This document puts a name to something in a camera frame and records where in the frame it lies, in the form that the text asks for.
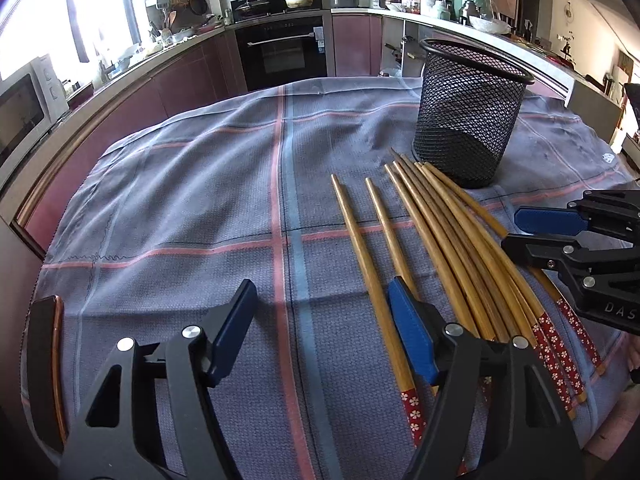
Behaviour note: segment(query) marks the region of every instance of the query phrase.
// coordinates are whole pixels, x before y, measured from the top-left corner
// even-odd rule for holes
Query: kettle
[[[480,10],[473,0],[467,0],[462,9],[460,9],[460,25],[470,25],[469,16],[480,18]]]

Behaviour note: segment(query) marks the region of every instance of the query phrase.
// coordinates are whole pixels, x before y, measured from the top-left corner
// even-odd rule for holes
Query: black mesh pencil cup
[[[414,155],[459,186],[487,186],[533,76],[476,46],[446,40],[420,46],[426,63]]]

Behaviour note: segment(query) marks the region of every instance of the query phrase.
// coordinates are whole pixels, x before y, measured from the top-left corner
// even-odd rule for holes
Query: oven
[[[236,30],[248,91],[326,77],[322,16]]]

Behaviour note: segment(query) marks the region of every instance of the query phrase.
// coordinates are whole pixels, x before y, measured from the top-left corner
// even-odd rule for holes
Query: frying pan
[[[191,12],[197,16],[202,16],[207,12],[209,6],[207,5],[206,0],[189,0],[189,8],[191,9]]]

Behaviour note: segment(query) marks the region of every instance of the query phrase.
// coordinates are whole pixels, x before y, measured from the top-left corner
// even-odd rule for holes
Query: window
[[[100,55],[113,62],[133,45],[124,0],[73,1],[89,62],[81,62],[78,57],[66,0],[8,0],[7,7],[11,8],[0,13],[2,78],[48,53],[60,79],[84,84],[94,78]],[[134,26],[144,26],[144,0],[133,0],[133,10]]]

